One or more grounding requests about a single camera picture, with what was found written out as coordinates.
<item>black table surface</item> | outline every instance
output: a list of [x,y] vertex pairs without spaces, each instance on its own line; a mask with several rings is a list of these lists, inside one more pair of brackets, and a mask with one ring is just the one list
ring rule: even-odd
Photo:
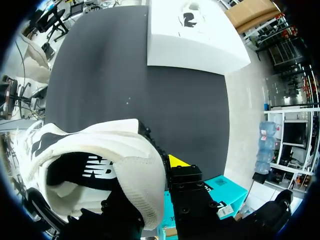
[[204,180],[222,175],[229,144],[225,78],[147,66],[147,22],[147,6],[104,9],[77,20],[54,62],[45,122],[75,132],[137,118],[168,154],[198,165]]

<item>screw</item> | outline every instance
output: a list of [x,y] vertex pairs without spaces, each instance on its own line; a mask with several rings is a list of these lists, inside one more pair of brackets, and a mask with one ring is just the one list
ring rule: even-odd
[[189,208],[183,207],[183,208],[181,208],[181,212],[182,212],[183,214],[187,214],[187,213],[189,212]]
[[108,207],[108,202],[107,202],[107,200],[103,200],[103,201],[101,202],[101,205],[102,205],[102,207]]
[[209,203],[209,207],[210,207],[210,208],[215,208],[217,205],[218,205],[218,204],[217,204],[217,202],[215,202],[215,201],[212,201],[212,202]]

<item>white tile floor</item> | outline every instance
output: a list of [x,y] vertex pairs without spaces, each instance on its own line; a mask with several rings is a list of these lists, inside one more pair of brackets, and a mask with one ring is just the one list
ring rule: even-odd
[[[141,1],[123,0],[122,6],[140,5]],[[60,33],[55,32],[49,41],[57,55],[64,37],[57,42],[53,39]],[[40,33],[32,40],[39,46],[46,41],[46,33]],[[254,51],[247,48],[251,64],[243,69],[225,76],[228,93],[230,134],[227,162],[224,175],[249,190],[258,151],[259,123],[264,119],[264,103],[268,93],[265,78],[272,74],[269,59],[261,56],[261,61]],[[50,61],[53,66],[56,57]],[[32,82],[33,91],[38,83]]]

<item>cardboard box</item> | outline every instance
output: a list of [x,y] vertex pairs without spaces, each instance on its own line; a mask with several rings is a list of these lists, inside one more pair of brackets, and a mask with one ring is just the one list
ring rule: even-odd
[[274,11],[280,13],[277,6],[270,0],[244,0],[225,11],[225,14],[237,29],[255,18]]

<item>black chair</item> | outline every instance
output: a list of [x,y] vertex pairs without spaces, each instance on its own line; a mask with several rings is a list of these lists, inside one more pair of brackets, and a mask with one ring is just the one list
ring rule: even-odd
[[[8,114],[12,114],[13,110],[16,106],[16,100],[18,97],[18,81],[13,80],[10,88],[9,95],[7,95],[7,88],[9,87],[9,82],[2,82],[0,84],[0,110],[4,112],[8,112]],[[7,103],[7,110],[5,109],[6,97],[9,97],[9,101]]]
[[68,29],[61,20],[61,17],[64,15],[65,11],[65,9],[58,11],[57,6],[54,6],[36,22],[36,28],[40,33],[45,33],[49,30],[49,28],[52,27],[51,32],[46,37],[48,39],[48,42],[54,32],[57,30],[61,31],[61,35],[54,39],[55,42],[68,33]]
[[37,35],[36,31],[38,29],[36,24],[37,24],[37,21],[41,18],[42,14],[44,14],[44,11],[38,9],[29,16],[29,20],[30,20],[29,26],[22,33],[25,37],[28,37],[28,35],[31,33],[32,33],[32,36],[34,34]]

